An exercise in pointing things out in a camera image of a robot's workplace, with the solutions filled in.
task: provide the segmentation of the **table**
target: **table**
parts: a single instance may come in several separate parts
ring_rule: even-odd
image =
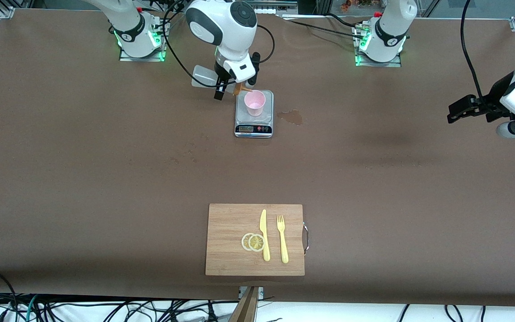
[[[257,88],[296,110],[271,140],[234,137],[233,97],[190,86],[170,54],[119,62],[100,12],[0,21],[0,273],[17,292],[515,305],[515,140],[446,122],[474,92],[460,22],[415,20],[403,66],[368,68],[346,37],[258,20],[276,51]],[[471,20],[466,37],[487,92],[515,68],[515,33]],[[184,21],[170,41],[212,67]],[[306,275],[205,276],[210,203],[303,204]]]

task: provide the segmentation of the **bamboo cutting board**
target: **bamboo cutting board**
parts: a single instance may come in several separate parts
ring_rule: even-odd
[[[247,251],[241,238],[259,230],[262,210],[267,213],[267,240],[270,261],[263,253]],[[286,223],[286,245],[290,261],[282,263],[277,216]],[[303,206],[301,204],[232,204],[212,203],[208,212],[206,275],[226,276],[303,276]]]

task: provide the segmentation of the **liquid spill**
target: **liquid spill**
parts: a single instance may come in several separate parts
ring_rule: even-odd
[[[289,123],[295,124],[297,126],[303,124],[303,118],[301,117],[301,114],[299,114],[298,110],[290,110],[289,112],[278,112],[277,116],[278,118],[284,119]]]

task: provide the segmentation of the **plastic cup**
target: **plastic cup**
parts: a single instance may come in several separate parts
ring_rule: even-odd
[[[244,103],[251,116],[260,116],[266,104],[266,96],[259,90],[252,90],[245,94]]]

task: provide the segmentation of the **white floor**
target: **white floor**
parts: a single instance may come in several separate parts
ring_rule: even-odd
[[[202,304],[204,301],[191,301],[186,307]],[[155,302],[156,308],[167,308],[169,302]],[[303,302],[262,302],[257,310],[256,322],[270,322],[282,318],[280,322],[397,322],[404,305],[402,304],[337,304],[337,303],[303,303]],[[96,306],[82,308],[62,306],[53,310],[65,322],[101,322],[115,306]],[[217,316],[230,314],[235,304],[217,304],[214,306]],[[480,321],[480,306],[458,306],[464,322]],[[150,310],[143,310],[154,318]],[[458,321],[454,309],[450,313]],[[127,310],[120,310],[112,322],[123,322]],[[202,312],[192,312],[178,316],[180,322],[194,320],[205,316]],[[8,314],[6,322],[14,321],[14,315]],[[450,322],[443,305],[411,305],[403,322]],[[485,322],[515,322],[515,307],[488,306]],[[150,322],[143,314],[134,314],[129,322]]]

